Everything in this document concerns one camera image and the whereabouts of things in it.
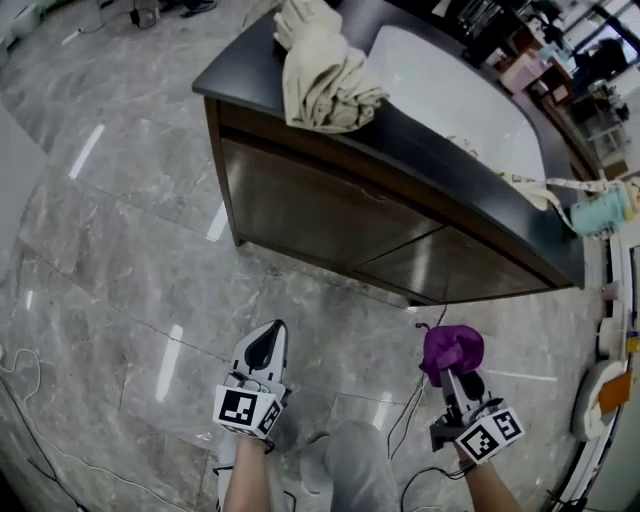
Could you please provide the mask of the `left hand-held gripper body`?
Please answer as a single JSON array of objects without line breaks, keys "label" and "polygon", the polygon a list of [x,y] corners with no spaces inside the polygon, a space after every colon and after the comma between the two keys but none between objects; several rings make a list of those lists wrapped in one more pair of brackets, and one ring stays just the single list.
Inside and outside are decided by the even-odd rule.
[{"label": "left hand-held gripper body", "polygon": [[280,382],[231,370],[216,386],[213,421],[232,433],[266,439],[290,394]]}]

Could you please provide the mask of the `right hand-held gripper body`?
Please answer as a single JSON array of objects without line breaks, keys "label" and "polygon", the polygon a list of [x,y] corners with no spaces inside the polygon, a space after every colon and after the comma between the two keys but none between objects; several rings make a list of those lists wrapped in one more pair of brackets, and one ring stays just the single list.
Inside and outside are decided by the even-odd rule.
[{"label": "right hand-held gripper body", "polygon": [[523,435],[515,410],[502,398],[493,398],[473,412],[454,443],[474,464],[482,465]]}]

